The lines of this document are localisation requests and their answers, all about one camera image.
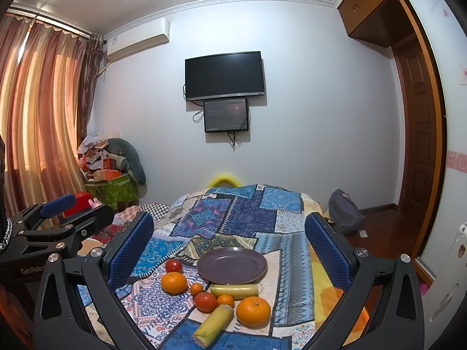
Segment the small black wall monitor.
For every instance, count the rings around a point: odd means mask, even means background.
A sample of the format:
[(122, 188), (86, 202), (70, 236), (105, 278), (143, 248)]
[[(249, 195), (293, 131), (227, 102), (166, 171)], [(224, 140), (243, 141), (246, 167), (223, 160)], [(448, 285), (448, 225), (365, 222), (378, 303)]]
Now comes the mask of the small black wall monitor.
[(204, 132), (227, 133), (249, 130), (246, 98), (212, 99), (203, 103)]

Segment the yellow round cushion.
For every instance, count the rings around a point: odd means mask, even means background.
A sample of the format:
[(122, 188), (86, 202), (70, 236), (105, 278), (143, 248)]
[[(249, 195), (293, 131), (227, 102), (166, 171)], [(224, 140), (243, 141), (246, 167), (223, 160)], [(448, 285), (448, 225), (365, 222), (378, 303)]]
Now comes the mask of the yellow round cushion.
[(208, 188), (221, 187), (227, 185), (232, 188), (242, 187), (242, 183), (234, 178), (232, 175), (221, 174), (213, 178), (209, 184)]

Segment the white sticker-covered object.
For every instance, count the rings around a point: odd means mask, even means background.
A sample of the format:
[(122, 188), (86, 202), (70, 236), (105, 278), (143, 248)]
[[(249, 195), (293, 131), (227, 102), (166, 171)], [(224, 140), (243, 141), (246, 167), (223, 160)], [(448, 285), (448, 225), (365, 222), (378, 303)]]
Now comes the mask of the white sticker-covered object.
[(466, 224), (462, 224), (438, 276), (422, 298), (426, 347), (449, 325), (465, 296)]

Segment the purple round plate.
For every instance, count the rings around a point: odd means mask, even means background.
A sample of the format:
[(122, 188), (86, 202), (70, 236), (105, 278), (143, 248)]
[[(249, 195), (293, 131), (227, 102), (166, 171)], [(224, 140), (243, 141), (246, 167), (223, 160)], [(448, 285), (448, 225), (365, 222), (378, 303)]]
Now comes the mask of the purple round plate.
[(197, 262), (202, 278), (214, 284), (251, 284), (267, 272), (266, 258), (243, 247), (224, 247), (208, 251)]

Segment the large red tomato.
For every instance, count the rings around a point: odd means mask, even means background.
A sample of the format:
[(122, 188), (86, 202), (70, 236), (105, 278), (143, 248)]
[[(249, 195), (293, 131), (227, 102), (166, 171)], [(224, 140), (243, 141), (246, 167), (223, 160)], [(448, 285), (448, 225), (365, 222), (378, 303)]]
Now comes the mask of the large red tomato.
[(194, 297), (198, 311), (209, 314), (218, 307), (217, 298), (210, 292), (200, 292)]

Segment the small red tomato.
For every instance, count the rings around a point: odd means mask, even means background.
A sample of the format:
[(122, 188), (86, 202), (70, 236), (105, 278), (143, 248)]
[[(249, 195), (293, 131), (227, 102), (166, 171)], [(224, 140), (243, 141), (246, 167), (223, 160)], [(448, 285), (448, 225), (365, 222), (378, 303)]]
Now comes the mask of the small red tomato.
[(183, 273), (182, 263), (177, 259), (169, 259), (165, 262), (165, 271), (167, 273)]

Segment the grey plush toy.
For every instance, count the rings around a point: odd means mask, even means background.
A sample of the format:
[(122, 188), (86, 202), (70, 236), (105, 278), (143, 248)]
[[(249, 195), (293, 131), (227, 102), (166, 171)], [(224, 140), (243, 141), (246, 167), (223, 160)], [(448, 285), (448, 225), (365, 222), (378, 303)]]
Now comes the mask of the grey plush toy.
[(130, 142), (118, 137), (109, 138), (105, 150), (116, 161), (119, 170), (127, 172), (140, 186), (147, 183), (139, 154)]

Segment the brown overhead cabinet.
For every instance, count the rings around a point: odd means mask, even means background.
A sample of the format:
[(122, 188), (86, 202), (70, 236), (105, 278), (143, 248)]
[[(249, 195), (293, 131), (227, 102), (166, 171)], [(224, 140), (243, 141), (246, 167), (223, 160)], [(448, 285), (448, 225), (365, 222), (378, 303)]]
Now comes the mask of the brown overhead cabinet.
[(343, 0), (338, 10), (354, 40), (389, 48), (416, 38), (417, 24), (404, 0)]

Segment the grey backpack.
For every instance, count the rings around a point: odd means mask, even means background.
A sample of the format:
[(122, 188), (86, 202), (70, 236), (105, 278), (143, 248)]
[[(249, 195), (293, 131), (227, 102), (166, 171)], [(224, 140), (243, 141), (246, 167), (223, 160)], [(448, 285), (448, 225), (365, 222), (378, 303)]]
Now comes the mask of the grey backpack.
[(333, 229), (343, 235), (357, 231), (365, 220), (350, 196), (341, 189), (335, 190), (329, 198), (328, 214), (334, 223)]

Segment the large orange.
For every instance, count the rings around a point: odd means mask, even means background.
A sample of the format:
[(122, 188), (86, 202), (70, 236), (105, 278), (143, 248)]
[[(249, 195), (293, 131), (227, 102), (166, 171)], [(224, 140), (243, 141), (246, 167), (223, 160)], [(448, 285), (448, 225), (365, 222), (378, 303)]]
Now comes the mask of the large orange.
[(238, 303), (236, 316), (243, 326), (258, 328), (268, 324), (271, 317), (271, 306), (259, 296), (244, 298)]
[(171, 295), (178, 295), (187, 289), (188, 281), (182, 273), (170, 272), (162, 276), (161, 287)]

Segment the white air conditioner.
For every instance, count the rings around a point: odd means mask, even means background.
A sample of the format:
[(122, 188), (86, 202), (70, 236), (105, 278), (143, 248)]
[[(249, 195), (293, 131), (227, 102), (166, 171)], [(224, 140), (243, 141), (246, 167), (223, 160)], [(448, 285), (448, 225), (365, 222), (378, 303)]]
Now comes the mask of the white air conditioner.
[(116, 62), (141, 51), (167, 44), (170, 21), (161, 17), (128, 29), (107, 41), (107, 59)]

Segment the blue patchwork bedspread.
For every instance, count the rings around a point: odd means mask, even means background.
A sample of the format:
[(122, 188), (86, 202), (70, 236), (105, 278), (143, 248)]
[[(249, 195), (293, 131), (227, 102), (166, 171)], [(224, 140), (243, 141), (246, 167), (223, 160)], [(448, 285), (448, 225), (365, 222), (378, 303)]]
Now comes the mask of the blue patchwork bedspread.
[(308, 195), (280, 187), (212, 187), (125, 209), (86, 248), (108, 244), (138, 213), (152, 216), (154, 233), (116, 294), (155, 349), (195, 349), (208, 307), (250, 296), (268, 304), (268, 321), (232, 318), (212, 348), (303, 349), (344, 294), (306, 237), (318, 212)]

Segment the brown wooden door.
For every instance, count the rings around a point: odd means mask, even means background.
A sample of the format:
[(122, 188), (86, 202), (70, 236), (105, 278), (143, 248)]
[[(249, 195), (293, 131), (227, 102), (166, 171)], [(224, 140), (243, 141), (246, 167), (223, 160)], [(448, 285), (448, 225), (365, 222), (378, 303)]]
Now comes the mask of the brown wooden door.
[(438, 91), (431, 61), (416, 35), (401, 40), (393, 51), (405, 118), (405, 163), (399, 208), (418, 233), (410, 250), (416, 258), (426, 243), (439, 187), (442, 138)]

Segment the orange striped curtain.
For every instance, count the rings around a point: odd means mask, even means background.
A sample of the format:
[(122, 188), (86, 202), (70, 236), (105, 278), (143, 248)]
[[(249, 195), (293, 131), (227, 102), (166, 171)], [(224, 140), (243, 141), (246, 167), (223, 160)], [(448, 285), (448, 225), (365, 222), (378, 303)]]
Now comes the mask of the orange striped curtain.
[(85, 39), (30, 17), (1, 18), (1, 137), (6, 211), (83, 190), (78, 146), (86, 136), (103, 56)]

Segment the small tangerine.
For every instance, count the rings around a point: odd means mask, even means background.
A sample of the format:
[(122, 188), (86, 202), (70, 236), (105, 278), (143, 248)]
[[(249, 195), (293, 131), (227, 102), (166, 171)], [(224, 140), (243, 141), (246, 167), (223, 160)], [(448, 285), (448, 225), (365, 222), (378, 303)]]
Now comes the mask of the small tangerine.
[(197, 296), (204, 291), (204, 286), (201, 283), (192, 283), (190, 286), (190, 293), (192, 296)]
[(235, 307), (234, 298), (232, 295), (222, 294), (217, 297), (218, 305), (227, 305), (230, 307)]

